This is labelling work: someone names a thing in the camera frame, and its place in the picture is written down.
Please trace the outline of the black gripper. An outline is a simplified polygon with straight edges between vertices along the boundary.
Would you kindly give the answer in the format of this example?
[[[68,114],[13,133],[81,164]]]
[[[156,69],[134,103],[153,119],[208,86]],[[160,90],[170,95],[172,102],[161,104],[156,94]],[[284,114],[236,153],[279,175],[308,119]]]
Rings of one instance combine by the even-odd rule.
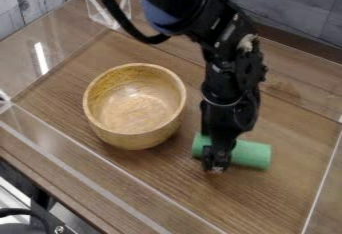
[[[207,92],[201,95],[201,134],[211,138],[203,145],[201,167],[207,173],[223,173],[231,164],[232,143],[252,130],[259,115],[260,93],[247,91],[231,102]]]

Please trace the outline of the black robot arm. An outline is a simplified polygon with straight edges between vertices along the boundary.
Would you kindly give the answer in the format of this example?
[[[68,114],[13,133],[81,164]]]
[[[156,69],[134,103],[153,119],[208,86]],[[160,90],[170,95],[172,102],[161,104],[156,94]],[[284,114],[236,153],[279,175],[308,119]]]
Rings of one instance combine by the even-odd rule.
[[[231,0],[141,0],[145,19],[157,31],[148,36],[132,24],[116,0],[100,2],[140,42],[158,44],[182,35],[200,46],[205,73],[192,157],[201,161],[203,170],[220,173],[233,165],[267,169],[271,146],[239,139],[257,120],[259,85],[268,71],[248,15]]]

